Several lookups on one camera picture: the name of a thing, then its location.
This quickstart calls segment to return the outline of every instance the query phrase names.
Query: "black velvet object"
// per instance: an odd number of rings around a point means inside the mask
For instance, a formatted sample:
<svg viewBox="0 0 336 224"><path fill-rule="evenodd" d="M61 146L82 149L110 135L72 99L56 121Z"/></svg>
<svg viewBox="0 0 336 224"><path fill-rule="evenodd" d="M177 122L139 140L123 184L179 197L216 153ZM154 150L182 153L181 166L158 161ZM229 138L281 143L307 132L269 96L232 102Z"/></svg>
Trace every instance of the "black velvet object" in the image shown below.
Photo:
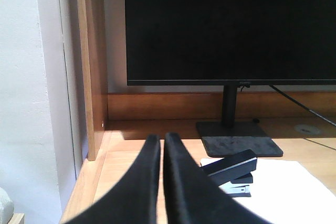
<svg viewBox="0 0 336 224"><path fill-rule="evenodd" d="M269 223L221 191L194 162L176 133L166 135L163 162L169 224Z"/></svg>
<svg viewBox="0 0 336 224"><path fill-rule="evenodd" d="M149 135L119 182L67 224L155 224L160 171L160 139Z"/></svg>

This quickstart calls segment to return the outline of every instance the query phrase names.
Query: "cable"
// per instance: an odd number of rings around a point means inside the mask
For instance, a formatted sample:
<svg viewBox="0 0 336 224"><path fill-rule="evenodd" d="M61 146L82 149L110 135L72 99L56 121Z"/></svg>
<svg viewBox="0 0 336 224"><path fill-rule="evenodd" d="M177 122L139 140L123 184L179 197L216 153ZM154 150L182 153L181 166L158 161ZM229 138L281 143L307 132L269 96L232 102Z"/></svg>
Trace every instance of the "cable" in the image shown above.
<svg viewBox="0 0 336 224"><path fill-rule="evenodd" d="M336 123L330 121L329 119L325 118L324 116L320 115L319 113L315 112L314 110L311 110L310 108L304 106L302 103L298 102L297 100L295 100L294 98L290 97L289 95L283 93L281 90L279 90L278 88L274 87L273 85L270 85L271 88L273 88L275 91L277 91L278 93L282 94L284 97L286 97L287 99L291 100L292 102L296 103L297 105L299 105L300 107L304 108L305 110L307 110L308 112L316 115L317 117L319 117L322 120L325 120L326 122L330 123L331 125L336 127Z"/></svg>

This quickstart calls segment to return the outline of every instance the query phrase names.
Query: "wooden desk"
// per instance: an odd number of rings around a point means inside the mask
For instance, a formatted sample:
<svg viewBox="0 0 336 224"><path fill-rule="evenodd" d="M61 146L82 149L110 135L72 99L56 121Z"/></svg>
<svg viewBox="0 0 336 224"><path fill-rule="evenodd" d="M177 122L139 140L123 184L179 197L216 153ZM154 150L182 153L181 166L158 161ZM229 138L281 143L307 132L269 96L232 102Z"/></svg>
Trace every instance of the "wooden desk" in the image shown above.
<svg viewBox="0 0 336 224"><path fill-rule="evenodd" d="M201 158L207 157L195 128L196 121L199 120L111 121L97 159L90 162L85 160L83 164L61 223L89 207L118 182L136 158L144 139L150 133L159 134L163 138L168 131L178 132L197 163ZM316 126L323 133L318 136L302 135L294 129L297 124ZM314 118L261 119L260 126L284 152L283 157L271 159L299 161L336 195L336 129L334 127ZM158 223L166 223L162 169L157 203Z"/></svg>

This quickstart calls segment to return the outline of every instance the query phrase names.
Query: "wooden edge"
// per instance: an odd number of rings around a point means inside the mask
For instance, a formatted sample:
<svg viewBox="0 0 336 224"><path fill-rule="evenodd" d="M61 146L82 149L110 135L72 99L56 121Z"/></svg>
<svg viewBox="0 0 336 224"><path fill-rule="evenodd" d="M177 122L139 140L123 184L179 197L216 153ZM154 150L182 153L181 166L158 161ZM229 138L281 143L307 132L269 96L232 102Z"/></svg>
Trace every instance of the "wooden edge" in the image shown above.
<svg viewBox="0 0 336 224"><path fill-rule="evenodd" d="M59 223L65 223L91 206L95 200L100 173L109 148L110 132L104 138L95 161L84 160L74 189Z"/></svg>
<svg viewBox="0 0 336 224"><path fill-rule="evenodd" d="M97 157L107 120L107 64L103 0L78 0L88 159Z"/></svg>
<svg viewBox="0 0 336 224"><path fill-rule="evenodd" d="M24 224L25 214L13 214L8 224Z"/></svg>
<svg viewBox="0 0 336 224"><path fill-rule="evenodd" d="M335 92L288 92L290 96L325 116L336 115ZM109 94L109 120L218 119L222 93ZM242 92L237 95L237 118L312 116L274 92Z"/></svg>

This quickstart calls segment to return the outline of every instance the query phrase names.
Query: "stapler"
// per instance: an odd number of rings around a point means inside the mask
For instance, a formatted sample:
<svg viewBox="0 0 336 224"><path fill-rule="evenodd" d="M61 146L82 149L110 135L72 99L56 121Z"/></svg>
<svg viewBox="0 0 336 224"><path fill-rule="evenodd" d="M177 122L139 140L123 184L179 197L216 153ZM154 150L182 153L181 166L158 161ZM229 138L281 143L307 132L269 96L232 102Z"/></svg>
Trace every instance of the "stapler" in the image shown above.
<svg viewBox="0 0 336 224"><path fill-rule="evenodd" d="M201 167L220 189L232 197L251 197L251 172L256 168L257 157L252 150L245 150Z"/></svg>

